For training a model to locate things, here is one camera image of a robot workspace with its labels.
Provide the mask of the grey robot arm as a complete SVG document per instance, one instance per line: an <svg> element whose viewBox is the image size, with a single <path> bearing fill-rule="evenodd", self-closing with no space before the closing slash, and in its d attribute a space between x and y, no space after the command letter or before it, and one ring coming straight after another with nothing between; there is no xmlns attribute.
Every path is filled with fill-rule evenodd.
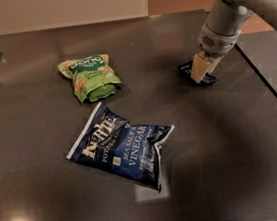
<svg viewBox="0 0 277 221"><path fill-rule="evenodd" d="M232 50L242 25L252 15L277 31L277 0L214 0L211 8L197 40L201 50L193 57L190 73L197 83Z"/></svg>

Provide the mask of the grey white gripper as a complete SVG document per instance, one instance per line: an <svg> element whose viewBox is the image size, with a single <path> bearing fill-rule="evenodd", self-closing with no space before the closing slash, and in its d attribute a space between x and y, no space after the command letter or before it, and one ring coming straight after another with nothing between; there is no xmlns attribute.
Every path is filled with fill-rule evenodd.
<svg viewBox="0 0 277 221"><path fill-rule="evenodd" d="M191 78L196 83L200 83L203 78L212 73L223 55L232 50L240 36L240 31L232 35L221 35L212 31L207 24L203 24L197 39L202 51L193 57Z"/></svg>

